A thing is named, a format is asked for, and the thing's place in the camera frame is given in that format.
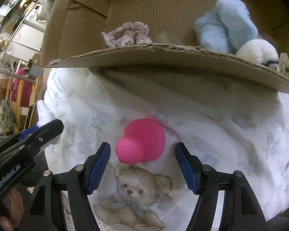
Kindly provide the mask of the person left hand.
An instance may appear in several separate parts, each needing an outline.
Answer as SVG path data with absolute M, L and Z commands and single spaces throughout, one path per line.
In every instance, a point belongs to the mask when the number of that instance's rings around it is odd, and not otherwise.
M 8 199 L 10 201 L 10 212 L 9 215 L 0 216 L 0 226 L 3 230 L 12 231 L 18 228 L 22 215 L 24 213 L 24 205 L 21 194 L 12 188 L 8 193 Z

